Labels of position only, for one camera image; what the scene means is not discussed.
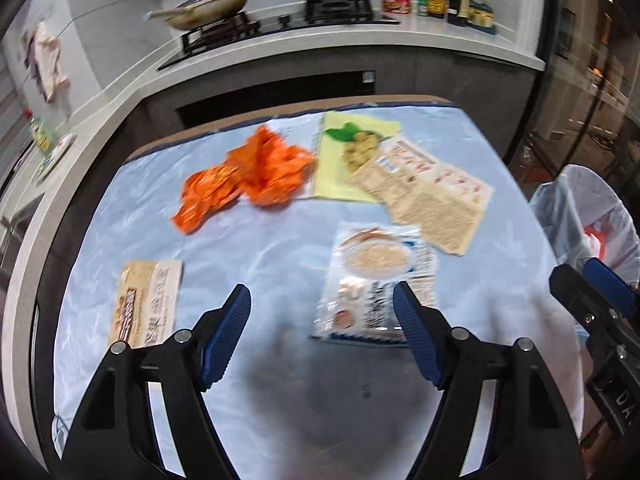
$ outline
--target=screw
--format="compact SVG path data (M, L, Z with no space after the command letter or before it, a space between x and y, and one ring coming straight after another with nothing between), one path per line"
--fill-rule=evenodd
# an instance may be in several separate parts
M533 350L533 341L528 337L521 337L518 339L518 346L525 352Z
M127 348L127 344L124 341L116 341L111 345L111 353L112 354L122 354Z
M176 332L174 335L174 339L178 343L186 343L189 339L191 339L191 330L188 330L186 328L178 330L178 332Z
M451 330L451 337L458 341L464 341L466 339L469 339L469 332L466 328L457 326Z

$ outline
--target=gas stove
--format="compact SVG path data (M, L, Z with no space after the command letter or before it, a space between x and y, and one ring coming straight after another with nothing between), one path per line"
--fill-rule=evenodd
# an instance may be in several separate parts
M158 67L158 70L168 68L209 50L257 36L299 28L363 23L397 25L400 22L372 10L369 0L308 1L302 12L273 16L263 20L251 20L244 12L240 12L228 20L212 23L183 34L182 51L169 58Z

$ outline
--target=trash can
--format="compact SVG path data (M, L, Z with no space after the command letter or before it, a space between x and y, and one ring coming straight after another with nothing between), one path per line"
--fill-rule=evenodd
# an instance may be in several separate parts
M600 257L625 283L638 286L640 240L631 215L616 193L589 168L568 165L554 182L538 187L530 206L551 243L559 264L582 272L598 256L586 228L602 233Z

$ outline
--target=blue gripper pad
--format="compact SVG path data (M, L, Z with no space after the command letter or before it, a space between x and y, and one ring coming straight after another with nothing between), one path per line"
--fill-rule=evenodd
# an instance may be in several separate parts
M236 349L242 330L251 312L251 294L244 285L238 285L236 290L226 300L223 314L218 328L209 340L202 356L202 372L200 380L204 389L217 383L225 373L231 355Z
M622 317L630 317L636 313L634 290L599 259L587 260L582 268L582 276L622 314Z
M439 384L442 371L438 366L438 347L418 312L425 307L415 299L409 286L403 282L394 287L393 302L394 312L420 373L433 384Z

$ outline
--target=towel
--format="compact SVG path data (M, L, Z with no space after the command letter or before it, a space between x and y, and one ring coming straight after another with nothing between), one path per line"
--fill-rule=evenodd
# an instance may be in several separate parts
M69 85L69 79L64 75L60 63L61 43L58 38L48 35L44 22L38 24L33 37L34 57L40 72L44 98L49 103L55 98L58 88Z

